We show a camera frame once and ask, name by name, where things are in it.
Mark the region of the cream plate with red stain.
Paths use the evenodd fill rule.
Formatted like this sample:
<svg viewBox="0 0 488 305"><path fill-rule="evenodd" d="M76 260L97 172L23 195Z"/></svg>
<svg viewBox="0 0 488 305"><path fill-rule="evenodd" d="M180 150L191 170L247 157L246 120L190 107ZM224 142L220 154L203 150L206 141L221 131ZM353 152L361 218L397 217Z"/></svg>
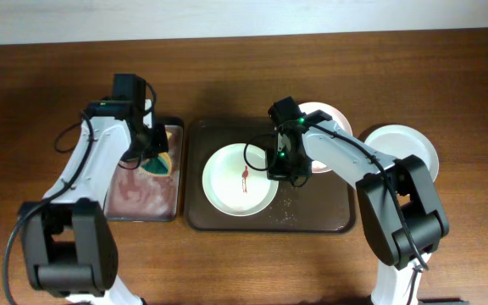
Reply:
<svg viewBox="0 0 488 305"><path fill-rule="evenodd" d="M256 168L265 164L265 151L254 145L234 143L217 150L202 172L202 188L220 212L247 217L266 209L279 183Z"/></svg>

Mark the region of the pink stained white plate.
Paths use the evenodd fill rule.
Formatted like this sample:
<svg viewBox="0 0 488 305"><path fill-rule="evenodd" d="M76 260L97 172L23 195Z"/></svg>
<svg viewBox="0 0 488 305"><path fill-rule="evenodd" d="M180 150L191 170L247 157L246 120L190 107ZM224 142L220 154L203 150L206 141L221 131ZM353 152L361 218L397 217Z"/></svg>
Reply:
<svg viewBox="0 0 488 305"><path fill-rule="evenodd" d="M352 128L347 118L338 109L326 103L320 102L306 102L301 103L299 108L305 114L310 114L316 110L321 110L327 113L347 134L352 135ZM312 162L312 172L314 174L323 174L329 172L330 169L319 161Z"/></svg>

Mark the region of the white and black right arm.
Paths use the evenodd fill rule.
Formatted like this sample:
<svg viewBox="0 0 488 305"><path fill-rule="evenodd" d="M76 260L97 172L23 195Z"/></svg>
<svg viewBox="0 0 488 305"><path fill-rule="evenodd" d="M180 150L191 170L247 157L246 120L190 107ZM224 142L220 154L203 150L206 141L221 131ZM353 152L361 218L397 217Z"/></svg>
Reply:
<svg viewBox="0 0 488 305"><path fill-rule="evenodd" d="M427 262L449 224L430 173L420 158L375 151L326 113L271 108L276 132L266 152L271 180L308 180L320 161L358 195L365 238L379 259L372 304L415 304Z"/></svg>

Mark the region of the green and yellow sponge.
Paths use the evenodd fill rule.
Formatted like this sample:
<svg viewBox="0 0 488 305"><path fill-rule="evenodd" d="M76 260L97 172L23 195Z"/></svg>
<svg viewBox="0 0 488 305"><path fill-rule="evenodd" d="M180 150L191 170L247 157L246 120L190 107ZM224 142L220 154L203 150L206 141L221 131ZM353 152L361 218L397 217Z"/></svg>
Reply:
<svg viewBox="0 0 488 305"><path fill-rule="evenodd" d="M172 165L169 152L161 152L157 157L148 159L139 169L151 176L168 176Z"/></svg>

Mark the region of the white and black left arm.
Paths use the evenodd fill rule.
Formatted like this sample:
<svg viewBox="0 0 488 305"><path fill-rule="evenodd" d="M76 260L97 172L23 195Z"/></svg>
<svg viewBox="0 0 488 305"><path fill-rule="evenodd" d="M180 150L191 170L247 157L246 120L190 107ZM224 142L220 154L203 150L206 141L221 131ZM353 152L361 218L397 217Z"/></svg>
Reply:
<svg viewBox="0 0 488 305"><path fill-rule="evenodd" d="M13 234L21 237L30 286L82 304L143 304L118 276L119 255L104 201L116 169L169 175L164 125L154 102L90 103L69 162L40 202L26 202Z"/></svg>

